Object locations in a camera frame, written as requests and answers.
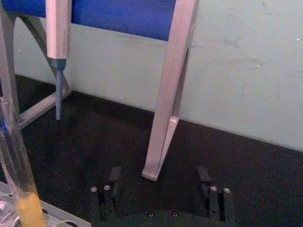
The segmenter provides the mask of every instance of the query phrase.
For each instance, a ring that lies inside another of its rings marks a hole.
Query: blue fabric
[[[45,0],[2,0],[9,12],[45,17]],[[176,0],[73,0],[72,23],[168,40]]]

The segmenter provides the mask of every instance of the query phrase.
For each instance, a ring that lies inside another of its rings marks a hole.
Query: white wall
[[[303,1],[200,0],[181,118],[303,150]],[[72,89],[154,110],[166,42],[72,26]],[[16,73],[55,80],[18,23]]]

